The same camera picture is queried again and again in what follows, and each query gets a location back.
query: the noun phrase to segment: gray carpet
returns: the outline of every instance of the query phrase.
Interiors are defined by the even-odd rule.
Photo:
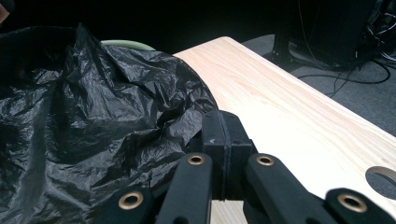
[[[261,36],[242,44],[264,56],[273,48],[274,35]],[[381,63],[389,63],[382,57],[376,59]],[[290,73],[384,131],[396,136],[396,70],[387,68],[390,71],[389,79],[387,79],[386,69],[371,61],[364,63],[361,69],[357,68],[352,73],[327,71],[312,66],[302,66]],[[333,77],[303,77],[307,75],[330,75]]]

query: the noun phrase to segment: light wood tabletop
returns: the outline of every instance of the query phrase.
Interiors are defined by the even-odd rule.
[[[220,110],[241,119],[259,152],[278,157],[324,198],[354,189],[396,217],[396,201],[368,184],[371,167],[396,181],[396,138],[230,37],[175,54],[212,91]],[[242,202],[213,202],[211,223],[247,223]]]

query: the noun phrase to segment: wrinkled plastic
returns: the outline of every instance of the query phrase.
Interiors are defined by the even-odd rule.
[[[0,35],[0,222],[90,223],[116,190],[167,183],[214,109],[164,52],[83,26]]]

